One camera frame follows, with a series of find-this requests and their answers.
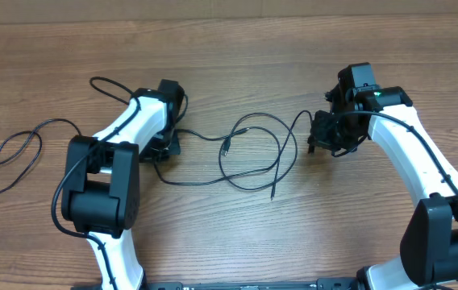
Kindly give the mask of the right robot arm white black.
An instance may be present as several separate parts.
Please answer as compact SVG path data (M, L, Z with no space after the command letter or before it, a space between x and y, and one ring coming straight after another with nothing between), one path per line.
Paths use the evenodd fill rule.
M380 87L369 63L350 64L311 122L309 151L335 158L366 140L389 157L414 204L399 255L354 278L319 278L318 289L445 289L458 282L458 171L431 140L400 87Z

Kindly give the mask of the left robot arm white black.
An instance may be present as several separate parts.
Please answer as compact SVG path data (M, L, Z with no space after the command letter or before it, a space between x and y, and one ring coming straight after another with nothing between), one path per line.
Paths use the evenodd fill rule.
M106 129L77 135L68 146L65 175L52 200L72 222L71 235L92 247L102 274L100 289L145 289L131 228L139 211L139 166L181 152L175 126L186 95L177 81L131 93L127 108Z

